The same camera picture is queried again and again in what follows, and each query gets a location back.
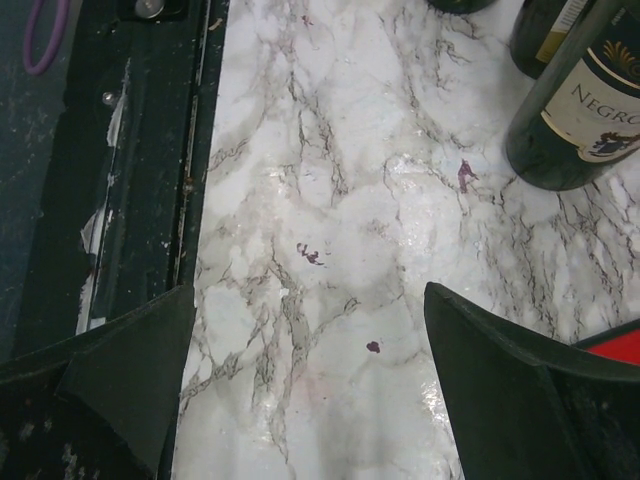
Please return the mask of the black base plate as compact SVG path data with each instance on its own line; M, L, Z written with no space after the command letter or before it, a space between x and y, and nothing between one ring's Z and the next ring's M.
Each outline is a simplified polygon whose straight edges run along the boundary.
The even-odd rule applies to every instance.
M1 5L1 366L190 285L229 5Z

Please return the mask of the green bottle white label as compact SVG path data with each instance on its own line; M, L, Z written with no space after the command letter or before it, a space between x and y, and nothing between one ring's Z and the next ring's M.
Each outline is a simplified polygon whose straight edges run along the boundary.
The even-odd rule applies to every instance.
M507 159L545 190L581 187L639 149L639 4L591 1L508 129Z

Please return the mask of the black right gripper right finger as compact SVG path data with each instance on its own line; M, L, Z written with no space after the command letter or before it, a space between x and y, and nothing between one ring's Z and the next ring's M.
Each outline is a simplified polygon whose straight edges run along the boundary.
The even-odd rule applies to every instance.
M635 479L639 365L500 318L448 288L424 294L426 330L468 479Z

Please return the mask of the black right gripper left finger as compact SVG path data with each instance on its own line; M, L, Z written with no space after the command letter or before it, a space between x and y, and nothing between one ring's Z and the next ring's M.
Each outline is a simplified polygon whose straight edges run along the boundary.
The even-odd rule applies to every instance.
M182 285L1 366L4 479L154 479L194 324Z

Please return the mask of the red black corkscrew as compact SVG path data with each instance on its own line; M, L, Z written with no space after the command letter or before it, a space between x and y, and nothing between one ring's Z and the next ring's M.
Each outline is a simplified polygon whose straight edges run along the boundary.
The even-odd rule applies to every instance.
M640 364L638 329L603 333L585 340L580 348L607 359L632 365Z

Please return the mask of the dark red wine bottle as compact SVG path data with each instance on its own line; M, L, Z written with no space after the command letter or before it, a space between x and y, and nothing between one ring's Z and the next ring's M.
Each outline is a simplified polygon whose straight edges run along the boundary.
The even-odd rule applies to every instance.
M525 0L509 42L517 68L538 79L580 14L591 4L588 0Z

